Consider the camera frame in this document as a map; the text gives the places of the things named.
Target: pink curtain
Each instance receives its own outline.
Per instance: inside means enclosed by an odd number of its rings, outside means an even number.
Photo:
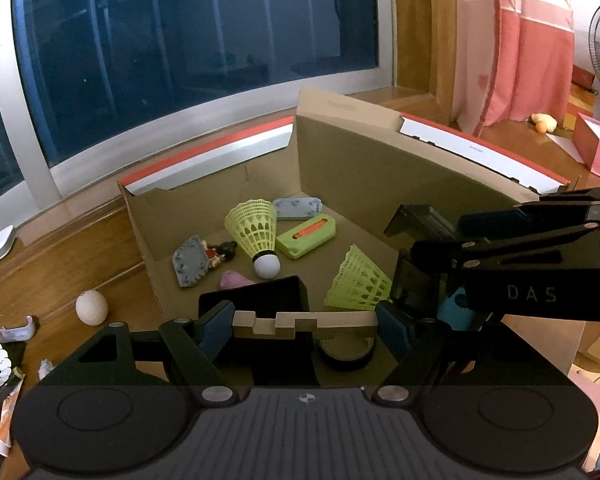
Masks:
[[[454,118],[462,131],[566,111],[573,66],[571,0],[458,0]]]

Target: pink box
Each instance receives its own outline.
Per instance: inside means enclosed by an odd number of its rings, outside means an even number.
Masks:
[[[591,173],[600,176],[600,121],[579,113],[572,139]]]

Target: yellow stuffed toy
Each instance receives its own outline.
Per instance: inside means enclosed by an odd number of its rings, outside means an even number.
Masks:
[[[553,133],[558,126],[558,121],[556,121],[549,114],[532,114],[531,122],[536,125],[536,132],[539,134],[545,134],[549,132]]]

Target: pink toy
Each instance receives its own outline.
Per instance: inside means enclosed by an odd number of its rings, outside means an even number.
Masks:
[[[228,288],[237,288],[239,286],[253,285],[249,278],[245,278],[240,272],[235,270],[226,270],[220,277],[220,289],[226,290]]]

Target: green toy block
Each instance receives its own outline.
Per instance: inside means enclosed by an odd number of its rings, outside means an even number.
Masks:
[[[276,238],[276,246],[287,257],[295,260],[336,235],[336,221],[322,213],[307,220]]]

